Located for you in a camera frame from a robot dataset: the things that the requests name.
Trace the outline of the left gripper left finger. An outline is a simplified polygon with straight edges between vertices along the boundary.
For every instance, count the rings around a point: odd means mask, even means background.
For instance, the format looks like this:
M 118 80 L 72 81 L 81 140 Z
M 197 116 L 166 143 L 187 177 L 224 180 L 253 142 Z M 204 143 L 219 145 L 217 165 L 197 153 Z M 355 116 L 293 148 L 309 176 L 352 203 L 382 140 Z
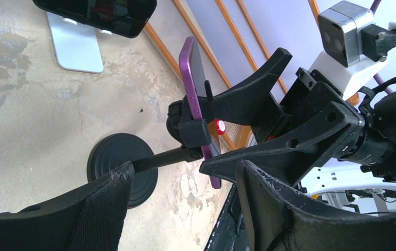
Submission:
M 117 250 L 134 178 L 131 162 L 16 213 L 0 213 L 0 250 Z

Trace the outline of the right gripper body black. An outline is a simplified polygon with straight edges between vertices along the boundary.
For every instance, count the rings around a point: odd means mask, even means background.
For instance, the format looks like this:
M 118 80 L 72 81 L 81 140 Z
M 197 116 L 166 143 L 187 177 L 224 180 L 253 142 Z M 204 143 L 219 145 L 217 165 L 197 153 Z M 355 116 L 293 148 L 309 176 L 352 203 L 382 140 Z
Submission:
M 364 117 L 359 113 L 357 108 L 349 102 L 344 101 L 339 95 L 338 90 L 319 71 L 313 70 L 309 75 L 312 78 L 312 82 L 304 83 L 300 79 L 296 80 L 289 93 L 281 102 L 283 110 L 290 115 L 290 118 L 283 126 L 282 131 L 275 134 L 276 138 L 304 124 L 332 101 L 346 106 L 351 111 L 357 112 L 364 120 Z M 339 152 L 338 156 L 333 158 L 339 161 L 363 163 L 364 127 L 359 133 L 349 137 L 346 142 L 345 148 Z

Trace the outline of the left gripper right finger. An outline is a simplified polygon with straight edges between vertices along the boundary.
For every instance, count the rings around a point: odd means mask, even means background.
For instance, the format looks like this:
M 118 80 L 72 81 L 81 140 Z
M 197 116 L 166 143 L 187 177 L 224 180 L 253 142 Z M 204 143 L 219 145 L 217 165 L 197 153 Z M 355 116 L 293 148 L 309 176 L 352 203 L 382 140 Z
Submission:
M 377 217 L 329 206 L 247 160 L 235 176 L 250 250 L 396 250 L 396 212 Z

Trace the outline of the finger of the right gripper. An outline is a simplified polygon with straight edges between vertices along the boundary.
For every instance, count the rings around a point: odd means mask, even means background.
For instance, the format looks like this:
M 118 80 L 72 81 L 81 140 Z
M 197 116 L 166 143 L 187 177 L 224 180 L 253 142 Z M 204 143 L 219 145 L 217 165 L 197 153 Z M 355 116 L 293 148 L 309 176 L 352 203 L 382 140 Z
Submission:
M 256 126 L 280 120 L 283 110 L 270 91 L 292 59 L 292 54 L 278 48 L 252 75 L 234 87 L 205 100 L 205 119 Z
M 295 186 L 312 168 L 339 155 L 346 140 L 364 127 L 360 115 L 330 102 L 313 118 L 276 139 L 235 150 L 201 163 L 202 174 L 236 182 L 239 161 L 251 161 L 266 173 Z

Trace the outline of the black round-base stand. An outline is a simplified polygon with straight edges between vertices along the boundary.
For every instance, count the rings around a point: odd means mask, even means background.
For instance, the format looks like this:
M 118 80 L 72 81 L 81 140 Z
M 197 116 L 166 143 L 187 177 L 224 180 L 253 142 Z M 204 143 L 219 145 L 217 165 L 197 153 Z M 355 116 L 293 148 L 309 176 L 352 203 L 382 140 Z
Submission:
M 86 167 L 87 180 L 94 181 L 126 162 L 131 162 L 135 175 L 128 207 L 135 208 L 148 200 L 153 193 L 159 175 L 158 168 L 180 162 L 210 159 L 219 153 L 219 145 L 211 139 L 210 145 L 187 148 L 180 135 L 179 126 L 191 123 L 186 98 L 173 102 L 168 108 L 166 128 L 181 146 L 154 154 L 149 145 L 136 135 L 115 133 L 100 140 L 92 149 Z

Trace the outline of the purple-cased phone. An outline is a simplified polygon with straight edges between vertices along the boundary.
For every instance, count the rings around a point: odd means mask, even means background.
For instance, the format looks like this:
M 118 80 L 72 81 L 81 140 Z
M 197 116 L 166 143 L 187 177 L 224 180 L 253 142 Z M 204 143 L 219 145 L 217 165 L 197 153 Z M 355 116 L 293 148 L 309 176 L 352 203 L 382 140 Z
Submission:
M 201 61 L 199 44 L 195 36 L 185 39 L 179 54 L 179 70 L 186 92 L 182 116 L 178 125 L 179 134 L 187 148 L 200 147 L 205 160 L 217 153 L 215 140 L 207 127 L 201 100 L 207 97 L 205 73 Z

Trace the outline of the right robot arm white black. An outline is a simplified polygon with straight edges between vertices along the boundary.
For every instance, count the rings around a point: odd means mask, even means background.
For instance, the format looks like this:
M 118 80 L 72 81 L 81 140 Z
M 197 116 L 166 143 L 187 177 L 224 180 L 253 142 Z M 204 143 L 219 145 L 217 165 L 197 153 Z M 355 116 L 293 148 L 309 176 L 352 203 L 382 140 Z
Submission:
M 215 96 L 212 115 L 250 126 L 257 143 L 204 161 L 200 172 L 235 182 L 237 163 L 250 161 L 300 189 L 311 170 L 334 158 L 396 183 L 396 92 L 371 106 L 379 88 L 363 88 L 366 97 L 355 108 L 343 99 L 331 77 L 299 69 L 297 80 L 277 102 L 270 90 L 291 58 L 279 48 L 250 77 Z

